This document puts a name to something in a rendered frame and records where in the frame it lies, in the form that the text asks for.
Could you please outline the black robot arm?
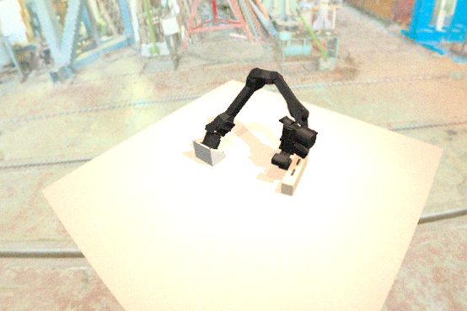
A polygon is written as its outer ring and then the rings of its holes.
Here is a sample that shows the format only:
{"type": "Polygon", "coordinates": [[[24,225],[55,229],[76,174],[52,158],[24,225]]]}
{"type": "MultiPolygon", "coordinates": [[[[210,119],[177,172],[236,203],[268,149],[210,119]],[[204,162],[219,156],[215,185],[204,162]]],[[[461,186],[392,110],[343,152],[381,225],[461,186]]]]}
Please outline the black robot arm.
{"type": "Polygon", "coordinates": [[[235,116],[241,111],[252,94],[266,85],[272,84],[275,84],[279,93],[285,99],[289,115],[294,118],[292,120],[285,115],[279,120],[283,124],[282,136],[288,140],[295,138],[296,143],[293,145],[290,155],[293,156],[295,154],[301,159],[306,159],[310,148],[315,144],[318,134],[317,131],[309,128],[308,109],[297,100],[279,72],[268,71],[258,67],[250,71],[245,86],[226,111],[205,125],[207,132],[200,143],[209,148],[218,149],[221,137],[224,137],[233,129],[235,126],[235,116]]]}

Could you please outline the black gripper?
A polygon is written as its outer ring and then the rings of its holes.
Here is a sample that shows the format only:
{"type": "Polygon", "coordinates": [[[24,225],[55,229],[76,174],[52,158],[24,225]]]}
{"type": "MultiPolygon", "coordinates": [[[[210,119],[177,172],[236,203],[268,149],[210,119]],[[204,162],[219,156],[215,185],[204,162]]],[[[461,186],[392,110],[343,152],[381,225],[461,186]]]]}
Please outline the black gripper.
{"type": "Polygon", "coordinates": [[[288,166],[288,163],[291,161],[290,152],[292,151],[293,145],[296,143],[295,138],[288,140],[283,136],[280,137],[281,144],[278,149],[281,149],[280,153],[275,153],[271,159],[271,164],[276,165],[282,169],[285,169],[288,166]]]}

